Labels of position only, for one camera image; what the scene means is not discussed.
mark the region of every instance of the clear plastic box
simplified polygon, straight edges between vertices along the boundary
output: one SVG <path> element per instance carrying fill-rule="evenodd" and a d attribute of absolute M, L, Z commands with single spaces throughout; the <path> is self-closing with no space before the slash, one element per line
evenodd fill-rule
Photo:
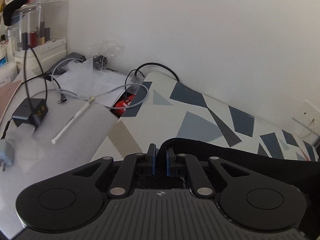
<path fill-rule="evenodd" d="M 12 15 L 12 51 L 15 57 L 24 57 L 28 48 L 37 55 L 66 46 L 68 0 L 37 0 L 16 10 Z M 27 58 L 33 57 L 31 50 Z"/>

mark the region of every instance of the light blue triangle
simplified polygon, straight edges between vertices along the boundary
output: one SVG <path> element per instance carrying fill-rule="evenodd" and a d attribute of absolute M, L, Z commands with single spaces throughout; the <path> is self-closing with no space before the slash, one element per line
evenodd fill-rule
<path fill-rule="evenodd" d="M 155 90 L 153 90 L 153 104 L 158 106 L 173 106 L 173 104 Z"/>
<path fill-rule="evenodd" d="M 290 147 L 286 143 L 284 143 L 281 139 L 279 139 L 279 141 L 282 144 L 282 147 L 285 151 L 290 149 Z"/>
<path fill-rule="evenodd" d="M 302 157 L 300 154 L 296 153 L 296 155 L 297 155 L 298 161 L 305 161 L 305 158 Z"/>
<path fill-rule="evenodd" d="M 210 142 L 222 136 L 217 125 L 208 120 L 187 112 L 184 116 L 177 137 Z"/>

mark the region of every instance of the patterned fabric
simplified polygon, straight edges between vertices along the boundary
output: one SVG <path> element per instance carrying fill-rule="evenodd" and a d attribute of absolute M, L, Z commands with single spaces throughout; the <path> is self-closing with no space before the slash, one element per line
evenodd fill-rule
<path fill-rule="evenodd" d="M 174 137 L 199 140 L 277 159 L 317 161 L 315 148 L 261 119 L 196 92 L 161 73 L 150 73 L 147 100 L 127 109 L 92 160 L 112 156 L 122 160 L 147 152 Z M 144 98 L 140 89 L 132 103 Z"/>

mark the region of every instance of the electrical outlet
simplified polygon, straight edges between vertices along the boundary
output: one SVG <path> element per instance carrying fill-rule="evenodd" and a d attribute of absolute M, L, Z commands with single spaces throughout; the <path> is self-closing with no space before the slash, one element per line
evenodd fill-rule
<path fill-rule="evenodd" d="M 320 112 L 308 101 L 302 103 L 293 115 L 293 119 L 302 123 L 314 133 L 320 133 Z"/>

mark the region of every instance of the white wall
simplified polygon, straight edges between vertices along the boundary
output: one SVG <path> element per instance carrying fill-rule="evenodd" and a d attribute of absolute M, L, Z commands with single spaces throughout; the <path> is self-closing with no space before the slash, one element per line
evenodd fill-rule
<path fill-rule="evenodd" d="M 308 134 L 292 115 L 305 99 L 320 109 L 320 0 L 69 2 L 69 52 L 110 37 L 125 46 L 114 68 L 160 62 L 194 90 Z"/>

